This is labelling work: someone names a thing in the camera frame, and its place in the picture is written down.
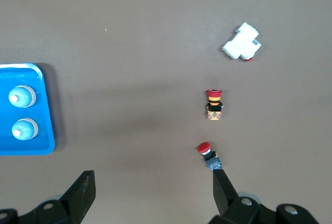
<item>metal bolt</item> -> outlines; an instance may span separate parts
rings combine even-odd
[[[286,210],[286,212],[290,213],[291,215],[297,215],[298,214],[296,208],[294,208],[292,206],[285,206],[285,210]]]
[[[251,200],[248,199],[248,198],[243,198],[243,199],[241,200],[241,202],[242,202],[242,204],[244,204],[244,205],[246,205],[246,206],[251,206],[251,205],[253,205],[253,203],[251,202]]]
[[[44,210],[47,210],[47,209],[50,209],[50,208],[52,208],[53,207],[53,203],[47,203],[44,207],[43,207],[43,209]]]
[[[7,213],[1,213],[0,214],[0,220],[5,219],[8,216]]]

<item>red toy part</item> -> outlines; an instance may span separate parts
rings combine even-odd
[[[202,143],[202,144],[200,144],[199,146],[198,146],[198,148],[197,148],[197,151],[199,152],[199,153],[205,153],[205,152],[207,152],[208,150],[210,150],[210,144],[208,143],[208,142],[204,142],[204,143]]]
[[[223,93],[222,90],[219,90],[219,89],[210,89],[210,90],[207,90],[208,96],[212,97],[212,98],[221,97],[222,93]]]

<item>gray table surface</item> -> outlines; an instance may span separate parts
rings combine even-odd
[[[0,63],[37,63],[56,150],[0,157],[24,214],[95,170],[83,223],[208,223],[211,142],[238,191],[332,223],[332,0],[0,0]],[[253,62],[219,49],[243,22]],[[205,90],[224,91],[221,121]]]

